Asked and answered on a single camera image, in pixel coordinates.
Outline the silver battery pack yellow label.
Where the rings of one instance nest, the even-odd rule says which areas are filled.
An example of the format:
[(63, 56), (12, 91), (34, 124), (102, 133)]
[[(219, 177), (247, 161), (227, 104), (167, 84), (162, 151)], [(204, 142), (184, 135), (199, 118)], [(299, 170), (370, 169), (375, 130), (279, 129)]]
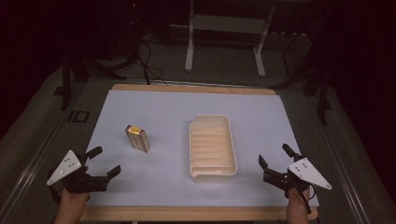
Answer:
[(128, 125), (125, 129), (125, 132), (132, 145), (132, 148), (145, 153), (149, 152), (149, 140), (147, 138), (146, 132), (143, 129)]

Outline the pale blue table mat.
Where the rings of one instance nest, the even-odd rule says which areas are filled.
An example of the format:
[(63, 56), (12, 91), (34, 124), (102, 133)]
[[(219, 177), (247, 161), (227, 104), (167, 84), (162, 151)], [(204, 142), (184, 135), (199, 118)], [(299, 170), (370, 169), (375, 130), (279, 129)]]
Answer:
[[(195, 183), (190, 175), (189, 126), (196, 115), (218, 114), (231, 123), (236, 174), (225, 183)], [(132, 148), (125, 129), (146, 132), (149, 152)], [(110, 91), (90, 147), (103, 153), (88, 162), (91, 175), (120, 166), (91, 206), (284, 206), (282, 190), (262, 180), (259, 156), (283, 173), (292, 160), (282, 145), (296, 143), (277, 95)]]

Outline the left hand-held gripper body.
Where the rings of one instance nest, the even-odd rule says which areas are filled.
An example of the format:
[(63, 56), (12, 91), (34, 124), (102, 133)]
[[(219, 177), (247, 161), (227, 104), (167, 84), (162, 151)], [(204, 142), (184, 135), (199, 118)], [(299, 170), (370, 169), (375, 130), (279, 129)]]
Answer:
[(91, 176), (87, 173), (86, 153), (76, 154), (73, 150), (68, 150), (50, 170), (47, 186), (52, 188), (61, 181), (70, 193), (106, 191), (109, 183), (107, 176)]

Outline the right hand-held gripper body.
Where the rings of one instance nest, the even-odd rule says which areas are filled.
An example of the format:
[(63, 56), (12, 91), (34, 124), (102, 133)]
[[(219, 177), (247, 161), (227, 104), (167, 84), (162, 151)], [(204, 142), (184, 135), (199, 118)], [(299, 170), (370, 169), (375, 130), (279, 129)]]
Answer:
[(299, 191), (308, 189), (311, 185), (330, 190), (332, 185), (318, 171), (307, 157), (300, 157), (288, 166), (287, 172), (281, 174), (269, 168), (263, 170), (263, 181), (273, 185), (288, 195), (289, 189), (296, 188)]

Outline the white metal stand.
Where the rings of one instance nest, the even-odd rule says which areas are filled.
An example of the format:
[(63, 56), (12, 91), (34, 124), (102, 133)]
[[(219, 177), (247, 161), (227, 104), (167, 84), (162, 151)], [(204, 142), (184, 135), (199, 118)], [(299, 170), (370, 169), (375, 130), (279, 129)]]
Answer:
[(195, 11), (195, 2), (189, 0), (188, 45), (185, 57), (184, 70), (191, 72), (194, 61), (194, 37), (197, 31), (215, 32), (223, 35), (257, 35), (260, 40), (253, 47), (253, 59), (259, 77), (265, 77), (264, 60), (262, 51), (264, 42), (269, 34), (270, 24), (274, 17), (276, 6), (270, 3), (264, 7), (262, 19), (207, 15)]

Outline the person's left hand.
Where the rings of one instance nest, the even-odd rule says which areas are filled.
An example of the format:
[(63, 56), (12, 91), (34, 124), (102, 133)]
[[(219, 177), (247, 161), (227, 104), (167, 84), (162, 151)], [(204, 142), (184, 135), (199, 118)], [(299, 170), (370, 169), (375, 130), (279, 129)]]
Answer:
[(88, 192), (70, 193), (67, 189), (63, 189), (61, 207), (66, 210), (83, 210), (89, 199), (90, 194)]

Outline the white ribbed plastic tray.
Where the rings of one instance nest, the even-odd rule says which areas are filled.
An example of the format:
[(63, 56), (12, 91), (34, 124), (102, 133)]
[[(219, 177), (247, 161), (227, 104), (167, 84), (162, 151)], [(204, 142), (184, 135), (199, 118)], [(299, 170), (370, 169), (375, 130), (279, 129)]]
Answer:
[(224, 183), (237, 172), (229, 119), (196, 115), (189, 127), (190, 174), (196, 183)]

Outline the person's right hand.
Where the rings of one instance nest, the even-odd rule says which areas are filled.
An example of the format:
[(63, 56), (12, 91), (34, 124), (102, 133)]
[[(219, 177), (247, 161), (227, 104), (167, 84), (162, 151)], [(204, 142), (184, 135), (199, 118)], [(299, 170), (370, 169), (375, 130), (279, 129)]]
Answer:
[(289, 189), (289, 202), (287, 205), (287, 213), (298, 213), (302, 212), (307, 213), (305, 202), (309, 200), (310, 190), (305, 189), (302, 192), (297, 190), (296, 188)]

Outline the black tripod stand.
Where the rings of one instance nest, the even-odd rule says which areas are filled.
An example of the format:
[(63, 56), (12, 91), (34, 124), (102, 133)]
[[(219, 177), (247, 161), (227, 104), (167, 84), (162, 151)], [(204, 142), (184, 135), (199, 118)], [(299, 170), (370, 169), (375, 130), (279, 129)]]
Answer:
[(331, 107), (328, 102), (330, 70), (332, 68), (330, 58), (333, 56), (331, 47), (328, 47), (326, 34), (320, 32), (303, 62), (296, 68), (294, 75), (278, 84), (269, 86), (270, 90), (283, 90), (305, 79), (303, 87), (305, 96), (318, 94), (317, 115), (322, 125), (327, 125), (326, 111)]
[(62, 85), (57, 87), (54, 93), (62, 97), (62, 111), (65, 111), (71, 102), (71, 75), (74, 75), (77, 81), (87, 82), (90, 78), (88, 67), (93, 68), (105, 77), (123, 79), (122, 76), (116, 75), (109, 68), (104, 67), (81, 52), (65, 53), (63, 55)]

